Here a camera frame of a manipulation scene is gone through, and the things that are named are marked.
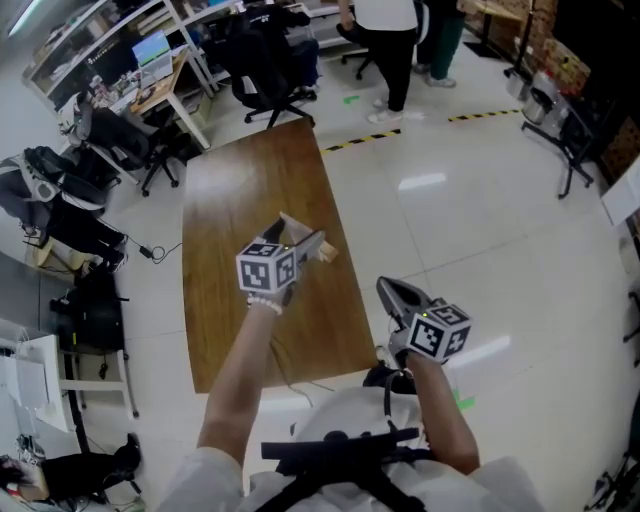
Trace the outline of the dark coat rack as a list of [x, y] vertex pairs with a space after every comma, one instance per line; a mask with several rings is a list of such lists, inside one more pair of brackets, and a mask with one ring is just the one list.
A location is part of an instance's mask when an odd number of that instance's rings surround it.
[[527, 19], [526, 19], [524, 34], [520, 41], [520, 46], [519, 46], [515, 64], [512, 67], [506, 68], [503, 71], [503, 74], [507, 79], [517, 76], [527, 85], [531, 84], [532, 75], [526, 69], [524, 58], [525, 58], [525, 54], [527, 53], [529, 37], [531, 33], [535, 10], [536, 10], [536, 0], [530, 0], [530, 7], [529, 7]]

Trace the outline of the person's black trousers leg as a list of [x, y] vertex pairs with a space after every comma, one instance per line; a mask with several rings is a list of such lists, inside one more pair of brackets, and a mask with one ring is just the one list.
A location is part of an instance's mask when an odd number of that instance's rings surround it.
[[415, 385], [412, 377], [403, 371], [389, 367], [382, 360], [379, 360], [377, 365], [368, 371], [363, 380], [362, 386], [384, 388], [390, 377], [392, 377], [392, 392], [398, 394], [415, 393]]

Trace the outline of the person's right forearm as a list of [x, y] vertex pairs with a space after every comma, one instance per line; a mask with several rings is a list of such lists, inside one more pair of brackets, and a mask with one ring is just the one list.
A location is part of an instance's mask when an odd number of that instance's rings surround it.
[[424, 430], [435, 458], [469, 475], [480, 467], [476, 439], [462, 415], [442, 366], [411, 352], [406, 359], [419, 400]]

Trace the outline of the brown wooden table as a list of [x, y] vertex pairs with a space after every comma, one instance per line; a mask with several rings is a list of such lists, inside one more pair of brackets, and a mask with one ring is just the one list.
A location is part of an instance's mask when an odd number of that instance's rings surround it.
[[352, 259], [311, 124], [298, 119], [238, 139], [187, 167], [182, 269], [194, 388], [207, 392], [247, 311], [235, 258], [288, 214], [337, 252], [305, 265], [277, 322], [266, 382], [301, 383], [371, 368], [376, 354]]

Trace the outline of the grey white jacket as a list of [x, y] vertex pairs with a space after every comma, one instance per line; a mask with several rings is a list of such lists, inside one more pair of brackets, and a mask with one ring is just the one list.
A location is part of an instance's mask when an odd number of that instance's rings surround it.
[[87, 92], [72, 95], [58, 111], [60, 133], [74, 147], [80, 147], [89, 139], [94, 107]]

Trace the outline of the silver laptop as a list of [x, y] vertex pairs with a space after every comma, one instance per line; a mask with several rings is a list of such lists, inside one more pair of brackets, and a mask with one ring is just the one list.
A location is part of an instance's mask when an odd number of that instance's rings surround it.
[[138, 63], [140, 87], [146, 89], [173, 74], [171, 47], [163, 30], [158, 30], [133, 47]]

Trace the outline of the person's left forearm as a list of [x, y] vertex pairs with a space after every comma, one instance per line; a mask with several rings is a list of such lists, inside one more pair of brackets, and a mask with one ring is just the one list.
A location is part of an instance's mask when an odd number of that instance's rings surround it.
[[207, 398], [197, 446], [220, 450], [239, 465], [258, 414], [280, 311], [268, 299], [251, 304]]

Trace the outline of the silver metal pot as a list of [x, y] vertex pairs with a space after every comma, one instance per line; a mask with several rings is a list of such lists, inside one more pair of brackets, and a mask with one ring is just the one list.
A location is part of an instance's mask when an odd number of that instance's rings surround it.
[[527, 73], [520, 73], [514, 68], [508, 70], [506, 90], [508, 94], [518, 101], [524, 101], [529, 93], [531, 77]]
[[561, 98], [559, 90], [544, 90], [532, 87], [529, 90], [522, 113], [526, 120], [533, 125], [557, 125], [560, 109], [558, 101]]

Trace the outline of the wooden desk with white legs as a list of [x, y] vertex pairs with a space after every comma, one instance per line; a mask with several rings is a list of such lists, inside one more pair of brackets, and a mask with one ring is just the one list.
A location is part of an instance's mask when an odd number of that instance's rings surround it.
[[178, 118], [182, 120], [187, 130], [197, 140], [201, 148], [207, 151], [211, 148], [209, 140], [205, 137], [199, 125], [191, 117], [191, 114], [187, 111], [183, 102], [176, 94], [176, 86], [186, 63], [192, 64], [195, 67], [194, 73], [198, 74], [200, 69], [198, 64], [195, 63], [191, 50], [188, 47], [182, 48], [172, 60], [173, 73], [170, 76], [157, 81], [153, 85], [153, 93], [144, 101], [141, 101], [144, 94], [143, 91], [140, 90], [136, 97], [136, 101], [131, 104], [129, 110], [134, 115], [142, 116], [148, 111], [155, 109], [164, 103], [168, 103]]

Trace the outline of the person's white shirt torso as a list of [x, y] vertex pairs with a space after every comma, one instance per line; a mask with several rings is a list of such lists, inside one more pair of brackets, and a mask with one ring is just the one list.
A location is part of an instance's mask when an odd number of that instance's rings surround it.
[[[383, 390], [344, 389], [327, 399], [296, 430], [299, 442], [320, 441], [331, 431], [350, 437], [383, 434]], [[426, 512], [544, 512], [534, 486], [513, 458], [490, 461], [465, 476], [436, 461], [394, 463], [384, 470], [404, 494], [416, 498]], [[188, 455], [156, 512], [258, 512], [292, 483], [276, 471], [256, 473], [243, 487], [240, 466], [213, 448]], [[379, 499], [353, 483], [328, 485], [285, 512], [391, 512]]]

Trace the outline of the black television screen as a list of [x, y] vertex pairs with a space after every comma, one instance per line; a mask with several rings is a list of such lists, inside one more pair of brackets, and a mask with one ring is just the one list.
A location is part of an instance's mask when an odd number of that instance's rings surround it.
[[590, 69], [592, 89], [618, 96], [640, 83], [640, 0], [558, 0], [552, 34]]

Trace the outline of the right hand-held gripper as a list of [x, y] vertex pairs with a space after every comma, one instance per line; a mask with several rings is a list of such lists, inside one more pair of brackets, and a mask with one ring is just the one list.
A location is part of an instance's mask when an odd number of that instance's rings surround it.
[[388, 350], [401, 368], [406, 367], [409, 353], [444, 364], [463, 350], [472, 318], [459, 306], [444, 299], [433, 302], [422, 289], [384, 276], [377, 279], [376, 292], [391, 318], [397, 317], [397, 306], [429, 305], [402, 317], [400, 327], [390, 336]]

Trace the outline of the white shelving unit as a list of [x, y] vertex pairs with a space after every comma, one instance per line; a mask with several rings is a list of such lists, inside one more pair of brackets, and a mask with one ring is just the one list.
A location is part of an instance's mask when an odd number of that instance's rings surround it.
[[[190, 33], [197, 24], [229, 10], [232, 0], [87, 0], [69, 21], [52, 31], [36, 50], [34, 60], [25, 69], [23, 81], [49, 108], [57, 109], [69, 95], [99, 76], [88, 59], [118, 41], [140, 43], [163, 30], [172, 58], [182, 48], [195, 51], [198, 38]], [[138, 77], [137, 69], [106, 87], [121, 91], [126, 77]]]

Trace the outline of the black bag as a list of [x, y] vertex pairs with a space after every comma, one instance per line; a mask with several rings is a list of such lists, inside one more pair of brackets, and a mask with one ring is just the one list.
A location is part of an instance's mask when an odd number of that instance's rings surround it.
[[125, 349], [122, 303], [114, 276], [94, 270], [77, 278], [75, 287], [51, 299], [56, 315], [56, 334], [66, 352], [106, 355]]

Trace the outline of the black floor stand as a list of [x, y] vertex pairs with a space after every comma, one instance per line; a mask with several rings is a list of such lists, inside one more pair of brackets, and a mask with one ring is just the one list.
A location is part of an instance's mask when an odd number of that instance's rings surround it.
[[567, 172], [564, 189], [557, 195], [559, 200], [563, 200], [570, 192], [575, 174], [583, 179], [586, 188], [594, 183], [594, 178], [583, 169], [582, 163], [590, 157], [593, 147], [603, 139], [616, 103], [602, 109], [585, 99], [560, 94], [555, 106], [560, 106], [561, 111], [565, 112], [557, 135], [551, 135], [529, 121], [523, 122], [521, 130], [529, 130], [538, 135], [559, 149], [565, 157]]

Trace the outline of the black chest harness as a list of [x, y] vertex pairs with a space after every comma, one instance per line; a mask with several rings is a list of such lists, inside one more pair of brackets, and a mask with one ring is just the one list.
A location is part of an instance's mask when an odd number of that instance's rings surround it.
[[402, 445], [419, 436], [417, 428], [378, 435], [366, 432], [356, 438], [332, 431], [322, 441], [264, 443], [262, 457], [276, 460], [278, 471], [294, 480], [256, 512], [287, 512], [322, 488], [341, 483], [356, 485], [392, 512], [426, 512], [422, 501], [405, 494], [384, 471], [395, 463], [429, 460], [429, 450]]

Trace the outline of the black monitor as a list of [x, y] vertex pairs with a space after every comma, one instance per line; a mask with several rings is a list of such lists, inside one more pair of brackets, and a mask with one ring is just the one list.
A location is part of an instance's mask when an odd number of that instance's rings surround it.
[[138, 69], [132, 45], [124, 41], [118, 41], [109, 48], [100, 50], [88, 59], [88, 64], [93, 73], [107, 86], [117, 83], [122, 76]]

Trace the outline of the white board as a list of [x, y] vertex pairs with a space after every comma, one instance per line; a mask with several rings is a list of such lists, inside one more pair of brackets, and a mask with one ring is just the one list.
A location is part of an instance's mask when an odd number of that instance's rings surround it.
[[612, 226], [619, 226], [640, 209], [640, 155], [601, 201]]

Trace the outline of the yellow black floor tape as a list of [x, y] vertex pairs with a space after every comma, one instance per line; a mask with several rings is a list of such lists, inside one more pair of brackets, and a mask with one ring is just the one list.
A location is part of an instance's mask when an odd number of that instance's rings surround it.
[[339, 144], [335, 144], [332, 146], [329, 146], [325, 149], [322, 149], [320, 151], [321, 154], [328, 154], [328, 153], [333, 153], [333, 152], [337, 152], [341, 149], [346, 149], [349, 147], [353, 147], [356, 145], [361, 145], [367, 142], [373, 142], [373, 141], [377, 141], [377, 140], [381, 140], [381, 139], [385, 139], [385, 138], [390, 138], [390, 137], [394, 137], [397, 135], [400, 135], [402, 133], [402, 130], [400, 128], [397, 129], [393, 129], [390, 131], [386, 131], [386, 132], [381, 132], [381, 133], [376, 133], [376, 134], [371, 134], [371, 135], [367, 135], [364, 137], [360, 137], [360, 138], [355, 138], [355, 139], [351, 139], [348, 140], [346, 142], [343, 143], [339, 143]]
[[474, 114], [466, 114], [466, 115], [458, 115], [447, 118], [448, 122], [460, 122], [460, 121], [468, 121], [468, 120], [476, 120], [476, 119], [484, 119], [484, 118], [493, 118], [499, 116], [506, 116], [511, 114], [519, 114], [522, 112], [522, 109], [505, 109], [505, 110], [495, 110], [484, 113], [474, 113]]

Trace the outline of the round wooden stool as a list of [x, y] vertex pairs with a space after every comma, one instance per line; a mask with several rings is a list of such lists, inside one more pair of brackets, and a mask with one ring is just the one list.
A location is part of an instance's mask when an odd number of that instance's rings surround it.
[[78, 252], [54, 238], [39, 241], [36, 237], [25, 237], [27, 246], [26, 263], [37, 269], [50, 273], [83, 274], [93, 257]]

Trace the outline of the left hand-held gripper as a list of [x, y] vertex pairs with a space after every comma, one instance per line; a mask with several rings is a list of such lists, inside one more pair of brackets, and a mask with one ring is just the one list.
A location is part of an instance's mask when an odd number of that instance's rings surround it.
[[316, 230], [298, 243], [279, 244], [286, 227], [284, 219], [276, 220], [263, 233], [262, 239], [255, 239], [236, 255], [236, 270], [239, 288], [248, 294], [262, 298], [275, 298], [281, 305], [288, 305], [293, 287], [299, 277], [298, 264], [309, 259], [319, 259], [325, 232]]

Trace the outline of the white paper bag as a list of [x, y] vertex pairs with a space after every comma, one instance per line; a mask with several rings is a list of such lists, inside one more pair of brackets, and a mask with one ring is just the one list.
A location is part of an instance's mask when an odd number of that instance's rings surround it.
[[49, 403], [43, 363], [0, 356], [0, 371], [9, 395], [20, 407], [36, 410]]

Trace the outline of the black office chair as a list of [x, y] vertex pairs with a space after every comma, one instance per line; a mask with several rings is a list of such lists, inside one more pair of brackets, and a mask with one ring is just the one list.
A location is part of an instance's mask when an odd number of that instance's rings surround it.
[[284, 112], [315, 122], [312, 115], [296, 106], [304, 99], [315, 100], [317, 95], [303, 84], [304, 71], [291, 47], [271, 48], [265, 34], [253, 28], [242, 14], [229, 18], [227, 35], [216, 50], [221, 66], [230, 75], [234, 97], [249, 109], [245, 123], [269, 113], [268, 126], [273, 127]]
[[180, 185], [169, 169], [168, 161], [174, 158], [183, 162], [180, 153], [190, 141], [186, 133], [164, 123], [151, 129], [152, 133], [146, 134], [123, 116], [108, 108], [99, 108], [91, 114], [91, 129], [87, 138], [88, 143], [103, 148], [114, 160], [123, 154], [125, 170], [146, 171], [141, 186], [143, 197], [149, 196], [150, 183], [160, 169], [169, 178], [172, 188]]
[[346, 65], [348, 60], [363, 58], [363, 62], [357, 68], [355, 72], [355, 78], [358, 81], [363, 79], [364, 70], [373, 62], [373, 57], [364, 37], [362, 30], [359, 26], [353, 22], [349, 28], [344, 28], [342, 23], [336, 24], [338, 34], [346, 41], [352, 44], [356, 44], [362, 48], [362, 51], [355, 53], [344, 53], [341, 55], [340, 62], [342, 65]]

